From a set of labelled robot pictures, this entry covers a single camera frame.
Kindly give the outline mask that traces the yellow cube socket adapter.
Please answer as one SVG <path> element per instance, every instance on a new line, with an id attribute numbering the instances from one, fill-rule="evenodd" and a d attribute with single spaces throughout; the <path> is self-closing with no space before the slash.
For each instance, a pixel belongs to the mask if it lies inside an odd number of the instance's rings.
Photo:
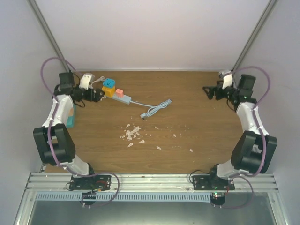
<path id="1" fill-rule="evenodd" d="M 113 86 L 112 88 L 108 88 L 108 87 L 103 86 L 103 87 L 102 87 L 102 91 L 105 92 L 105 96 L 111 98 L 111 97 L 114 96 L 114 94 L 115 94 L 115 92 L 116 92 L 116 88 L 115 88 L 115 86 Z"/>

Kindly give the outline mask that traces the blue square plug adapter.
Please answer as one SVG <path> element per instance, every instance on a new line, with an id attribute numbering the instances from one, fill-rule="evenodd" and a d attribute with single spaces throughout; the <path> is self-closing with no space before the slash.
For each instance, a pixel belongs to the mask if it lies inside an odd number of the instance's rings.
<path id="1" fill-rule="evenodd" d="M 106 78 L 103 82 L 103 86 L 110 89 L 112 89 L 115 86 L 115 84 L 115 80 L 111 78 Z"/>

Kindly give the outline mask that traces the light blue power strip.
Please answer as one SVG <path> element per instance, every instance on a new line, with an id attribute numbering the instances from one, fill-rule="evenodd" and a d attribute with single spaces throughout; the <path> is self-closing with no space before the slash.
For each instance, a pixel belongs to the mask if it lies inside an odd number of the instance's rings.
<path id="1" fill-rule="evenodd" d="M 119 101 L 119 102 L 122 102 L 122 103 L 125 103 L 127 105 L 129 105 L 131 100 L 132 100 L 132 98 L 130 96 L 123 95 L 122 97 L 118 97 L 116 94 L 114 94 L 112 96 L 112 99 L 116 100 L 116 101 Z"/>

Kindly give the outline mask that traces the teal power strip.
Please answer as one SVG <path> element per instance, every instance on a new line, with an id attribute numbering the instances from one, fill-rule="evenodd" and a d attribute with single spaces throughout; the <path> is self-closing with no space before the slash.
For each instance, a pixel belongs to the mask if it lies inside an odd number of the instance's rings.
<path id="1" fill-rule="evenodd" d="M 73 128 L 75 124 L 75 112 L 76 112 L 76 106 L 74 105 L 73 108 L 70 110 L 68 119 L 67 119 L 67 128 Z"/>

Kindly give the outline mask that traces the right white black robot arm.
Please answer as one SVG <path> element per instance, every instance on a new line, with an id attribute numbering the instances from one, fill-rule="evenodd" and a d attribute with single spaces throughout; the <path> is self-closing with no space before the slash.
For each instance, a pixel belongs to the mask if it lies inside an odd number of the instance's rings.
<path id="1" fill-rule="evenodd" d="M 236 87 L 233 85 L 232 74 L 221 73 L 220 78 L 216 86 L 204 86 L 202 89 L 208 99 L 225 98 L 233 105 L 243 133 L 232 151 L 231 159 L 210 169 L 207 182 L 214 190 L 229 184 L 240 175 L 254 177 L 265 173 L 278 144 L 277 138 L 269 135 L 264 128 L 258 102 L 252 97 L 256 78 L 242 75 Z"/>

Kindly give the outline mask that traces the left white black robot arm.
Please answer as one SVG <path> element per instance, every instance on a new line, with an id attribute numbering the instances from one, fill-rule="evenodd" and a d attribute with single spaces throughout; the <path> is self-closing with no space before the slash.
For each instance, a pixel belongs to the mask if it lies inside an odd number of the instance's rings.
<path id="1" fill-rule="evenodd" d="M 83 74 L 79 84 L 75 84 L 73 72 L 60 73 L 59 77 L 60 83 L 50 92 L 51 111 L 43 125 L 33 130 L 33 137 L 43 164 L 61 167 L 75 178 L 81 177 L 80 184 L 92 189 L 97 183 L 94 170 L 77 156 L 67 123 L 74 105 L 99 102 L 105 93 L 92 87 L 95 77 L 91 73 Z"/>

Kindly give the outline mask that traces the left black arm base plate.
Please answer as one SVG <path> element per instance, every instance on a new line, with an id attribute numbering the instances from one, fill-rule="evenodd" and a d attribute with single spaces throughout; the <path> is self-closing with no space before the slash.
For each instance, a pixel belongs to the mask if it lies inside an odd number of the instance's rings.
<path id="1" fill-rule="evenodd" d="M 68 191 L 87 190 L 91 192 L 105 191 L 110 189 L 111 175 L 97 175 L 93 177 L 71 177 L 65 188 Z"/>

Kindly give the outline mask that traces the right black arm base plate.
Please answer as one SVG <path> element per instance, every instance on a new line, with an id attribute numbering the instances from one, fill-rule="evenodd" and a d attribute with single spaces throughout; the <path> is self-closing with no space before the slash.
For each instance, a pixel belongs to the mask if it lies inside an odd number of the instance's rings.
<path id="1" fill-rule="evenodd" d="M 228 180 L 219 178 L 216 175 L 208 173 L 197 173 L 196 170 L 190 173 L 189 180 L 193 185 L 193 189 L 197 191 L 227 191 L 235 190 L 235 185 L 231 184 Z"/>

